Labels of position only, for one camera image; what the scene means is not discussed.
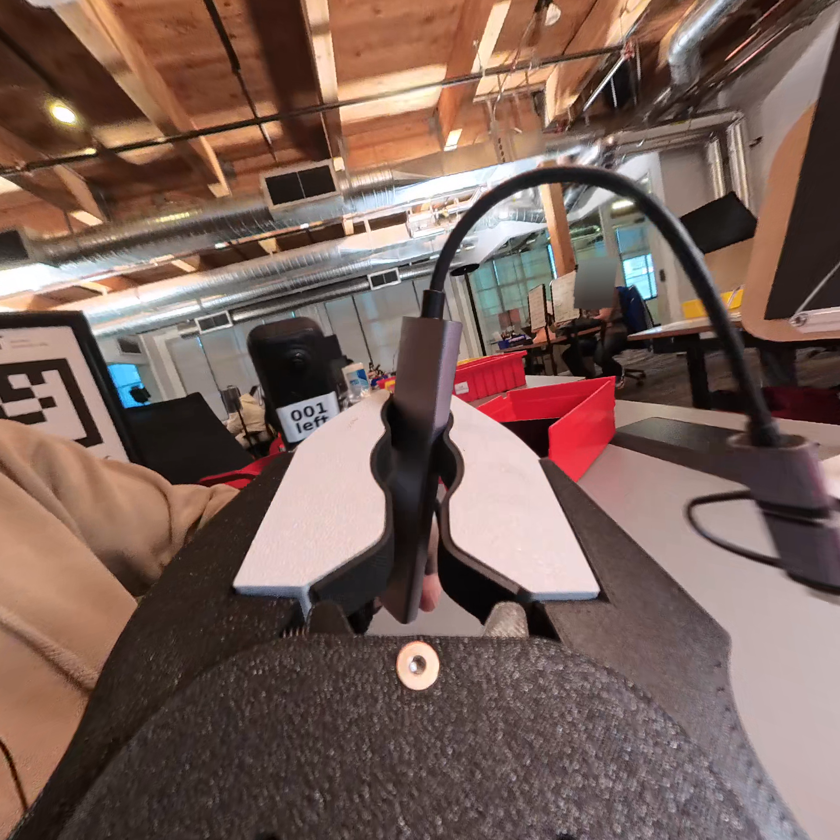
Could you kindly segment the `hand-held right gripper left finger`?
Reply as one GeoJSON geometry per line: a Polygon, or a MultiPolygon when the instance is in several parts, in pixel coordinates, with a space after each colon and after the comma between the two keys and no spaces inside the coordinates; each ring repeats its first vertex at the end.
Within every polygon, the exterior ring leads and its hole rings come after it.
{"type": "Polygon", "coordinates": [[[394,567],[392,395],[375,392],[295,449],[234,578],[241,595],[330,602],[350,615],[394,567]]]}

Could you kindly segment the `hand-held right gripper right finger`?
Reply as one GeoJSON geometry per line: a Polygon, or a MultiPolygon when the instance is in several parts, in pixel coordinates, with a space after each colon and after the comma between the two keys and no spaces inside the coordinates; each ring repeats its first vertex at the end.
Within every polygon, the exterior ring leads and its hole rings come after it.
{"type": "Polygon", "coordinates": [[[588,602],[601,586],[551,483],[565,474],[453,396],[436,445],[437,567],[462,607],[588,602]]]}

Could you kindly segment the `red plastic bin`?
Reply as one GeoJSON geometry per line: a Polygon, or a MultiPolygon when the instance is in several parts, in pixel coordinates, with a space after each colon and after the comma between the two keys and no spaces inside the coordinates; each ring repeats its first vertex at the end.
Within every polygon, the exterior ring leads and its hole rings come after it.
{"type": "Polygon", "coordinates": [[[278,460],[285,458],[287,452],[270,453],[264,458],[259,458],[246,467],[228,471],[227,473],[217,474],[214,476],[207,476],[200,479],[197,484],[201,487],[232,487],[237,490],[242,490],[248,486],[252,481],[265,473],[278,460]]]}
{"type": "Polygon", "coordinates": [[[473,403],[524,387],[525,350],[514,350],[459,362],[455,369],[453,395],[473,403]]]}
{"type": "Polygon", "coordinates": [[[615,405],[614,379],[606,377],[511,391],[479,410],[577,482],[613,439],[615,405]]]}

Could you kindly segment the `black cable grey plug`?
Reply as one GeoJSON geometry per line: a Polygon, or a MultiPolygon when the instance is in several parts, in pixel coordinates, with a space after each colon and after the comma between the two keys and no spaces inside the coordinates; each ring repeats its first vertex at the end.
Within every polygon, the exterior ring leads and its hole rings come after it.
{"type": "Polygon", "coordinates": [[[749,370],[743,342],[721,304],[699,249],[682,223],[634,181],[601,167],[563,164],[515,175],[494,187],[466,212],[447,237],[430,288],[423,294],[420,317],[443,320],[446,276],[464,238],[483,216],[517,193],[564,183],[603,188],[631,199],[643,211],[670,246],[705,306],[738,386],[748,420],[747,430],[730,438],[728,446],[741,467],[738,481],[744,490],[690,499],[684,508],[690,527],[721,550],[778,568],[814,590],[838,593],[838,502],[827,488],[814,447],[798,437],[782,434],[749,370]],[[760,510],[776,557],[726,541],[705,530],[697,519],[700,508],[744,500],[751,500],[760,510]]]}

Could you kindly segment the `person's right hand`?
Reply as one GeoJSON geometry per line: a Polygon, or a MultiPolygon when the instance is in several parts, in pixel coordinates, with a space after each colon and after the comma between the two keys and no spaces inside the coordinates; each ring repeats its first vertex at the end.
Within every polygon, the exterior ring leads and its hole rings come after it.
{"type": "Polygon", "coordinates": [[[437,521],[433,520],[429,533],[419,609],[423,613],[433,612],[440,601],[442,593],[443,587],[438,576],[438,525],[437,521]]]}

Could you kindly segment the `black floor lamp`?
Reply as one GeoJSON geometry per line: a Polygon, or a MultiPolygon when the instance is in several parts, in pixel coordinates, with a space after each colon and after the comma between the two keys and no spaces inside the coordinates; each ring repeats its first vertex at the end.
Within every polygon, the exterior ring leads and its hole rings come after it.
{"type": "Polygon", "coordinates": [[[476,296],[471,284],[471,274],[479,267],[478,264],[466,264],[451,270],[453,280],[458,279],[461,297],[469,302],[469,323],[471,324],[472,343],[475,345],[475,358],[487,356],[487,346],[480,325],[480,317],[476,305],[476,296]]]}

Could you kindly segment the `blue office chair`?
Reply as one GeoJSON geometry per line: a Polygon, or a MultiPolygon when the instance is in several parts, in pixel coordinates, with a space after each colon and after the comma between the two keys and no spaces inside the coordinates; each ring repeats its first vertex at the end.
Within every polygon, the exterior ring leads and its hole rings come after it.
{"type": "MultiPolygon", "coordinates": [[[[655,326],[654,321],[646,300],[636,287],[618,286],[616,287],[616,293],[622,313],[622,320],[626,328],[626,339],[629,343],[634,343],[631,341],[631,337],[637,333],[645,333],[652,329],[655,326]]],[[[640,342],[635,343],[639,344],[647,352],[653,352],[653,341],[651,339],[643,338],[640,342]]],[[[641,387],[647,378],[647,373],[642,369],[625,366],[624,377],[635,382],[637,387],[641,387]]]]}

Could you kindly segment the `printed tag board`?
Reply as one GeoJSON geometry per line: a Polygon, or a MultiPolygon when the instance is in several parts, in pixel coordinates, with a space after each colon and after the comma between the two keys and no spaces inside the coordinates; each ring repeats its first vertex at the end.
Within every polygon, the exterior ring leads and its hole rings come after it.
{"type": "Polygon", "coordinates": [[[79,313],[2,313],[1,416],[101,458],[142,463],[109,367],[79,313]]]}

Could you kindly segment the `wooden office desk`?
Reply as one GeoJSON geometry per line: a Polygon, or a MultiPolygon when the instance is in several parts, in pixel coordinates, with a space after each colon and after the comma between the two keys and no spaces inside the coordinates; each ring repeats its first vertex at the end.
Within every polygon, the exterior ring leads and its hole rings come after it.
{"type": "Polygon", "coordinates": [[[691,405],[698,410],[713,409],[708,381],[707,355],[722,352],[717,334],[708,318],[692,318],[658,325],[627,336],[655,354],[682,354],[686,361],[691,405]]]}

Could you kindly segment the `yellow bin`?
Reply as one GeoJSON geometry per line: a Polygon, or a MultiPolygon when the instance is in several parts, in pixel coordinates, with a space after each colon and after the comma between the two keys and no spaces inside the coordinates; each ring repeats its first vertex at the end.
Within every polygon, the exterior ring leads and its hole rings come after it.
{"type": "MultiPolygon", "coordinates": [[[[733,290],[722,291],[718,294],[721,304],[733,319],[740,319],[742,295],[743,287],[736,287],[733,290]]],[[[684,302],[682,312],[685,320],[705,319],[707,317],[707,310],[700,299],[684,302]]]]}

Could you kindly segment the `cardboard box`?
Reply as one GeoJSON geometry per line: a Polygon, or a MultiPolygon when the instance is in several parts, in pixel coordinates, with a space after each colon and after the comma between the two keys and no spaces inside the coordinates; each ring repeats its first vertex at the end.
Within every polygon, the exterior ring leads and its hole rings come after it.
{"type": "Polygon", "coordinates": [[[720,293],[735,291],[747,279],[754,238],[745,239],[704,255],[708,270],[720,293]]]}

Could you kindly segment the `white tablet stand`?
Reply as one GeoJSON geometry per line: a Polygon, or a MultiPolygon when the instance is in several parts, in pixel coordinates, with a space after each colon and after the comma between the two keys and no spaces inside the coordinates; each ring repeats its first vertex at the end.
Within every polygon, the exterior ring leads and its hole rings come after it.
{"type": "Polygon", "coordinates": [[[837,333],[839,330],[839,262],[807,294],[790,318],[802,333],[837,333]]]}

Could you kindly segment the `black monitor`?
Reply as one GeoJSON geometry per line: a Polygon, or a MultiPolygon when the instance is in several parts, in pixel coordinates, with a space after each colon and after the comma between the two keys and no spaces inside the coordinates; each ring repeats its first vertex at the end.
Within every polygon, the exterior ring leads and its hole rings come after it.
{"type": "Polygon", "coordinates": [[[734,191],[729,191],[679,218],[688,235],[705,256],[750,240],[758,219],[734,191]]]}

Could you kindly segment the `black tablet tan rim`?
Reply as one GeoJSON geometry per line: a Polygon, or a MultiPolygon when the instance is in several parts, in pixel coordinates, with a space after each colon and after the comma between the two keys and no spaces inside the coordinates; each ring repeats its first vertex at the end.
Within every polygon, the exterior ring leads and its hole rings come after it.
{"type": "Polygon", "coordinates": [[[790,318],[839,261],[838,92],[825,88],[773,159],[742,302],[742,326],[762,340],[836,340],[790,318]]]}

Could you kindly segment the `wooden support post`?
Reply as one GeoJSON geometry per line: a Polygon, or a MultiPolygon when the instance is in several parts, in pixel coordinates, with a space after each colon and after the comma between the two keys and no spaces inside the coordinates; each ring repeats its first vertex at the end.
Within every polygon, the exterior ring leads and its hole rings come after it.
{"type": "Polygon", "coordinates": [[[558,277],[576,270],[576,257],[571,240],[571,230],[564,205],[564,190],[560,184],[541,185],[539,188],[554,270],[558,277]]]}

